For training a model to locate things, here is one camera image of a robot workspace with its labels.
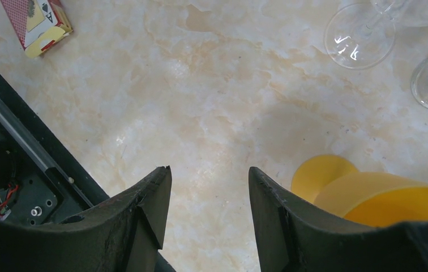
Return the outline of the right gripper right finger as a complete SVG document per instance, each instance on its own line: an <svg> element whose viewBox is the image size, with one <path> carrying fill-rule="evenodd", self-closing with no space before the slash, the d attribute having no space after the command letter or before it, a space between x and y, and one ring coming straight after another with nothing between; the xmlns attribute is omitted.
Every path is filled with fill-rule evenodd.
<svg viewBox="0 0 428 272"><path fill-rule="evenodd" d="M369 227L330 214L249 170L262 271L428 271L428 222Z"/></svg>

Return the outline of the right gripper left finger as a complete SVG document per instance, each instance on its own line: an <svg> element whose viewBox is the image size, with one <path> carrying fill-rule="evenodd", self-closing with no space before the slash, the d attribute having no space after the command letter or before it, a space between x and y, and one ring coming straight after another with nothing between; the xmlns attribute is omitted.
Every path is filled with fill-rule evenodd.
<svg viewBox="0 0 428 272"><path fill-rule="evenodd" d="M160 254L172 187L169 167L60 223L0 221L0 271L171 271Z"/></svg>

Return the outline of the yellow wine glass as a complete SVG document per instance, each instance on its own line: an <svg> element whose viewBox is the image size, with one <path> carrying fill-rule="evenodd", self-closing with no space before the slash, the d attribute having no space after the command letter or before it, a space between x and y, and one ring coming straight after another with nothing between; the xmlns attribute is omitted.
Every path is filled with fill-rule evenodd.
<svg viewBox="0 0 428 272"><path fill-rule="evenodd" d="M428 221L428 183L361 172L337 155L319 155L302 163L290 190L328 213L371 227Z"/></svg>

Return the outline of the clear wine glass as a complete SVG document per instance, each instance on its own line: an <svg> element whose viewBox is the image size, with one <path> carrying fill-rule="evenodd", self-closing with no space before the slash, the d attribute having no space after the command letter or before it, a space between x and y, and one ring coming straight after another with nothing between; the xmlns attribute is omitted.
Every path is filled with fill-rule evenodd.
<svg viewBox="0 0 428 272"><path fill-rule="evenodd" d="M338 65L368 69L393 49L396 27L428 27L427 1L370 1L338 11L324 31L324 47Z"/></svg>

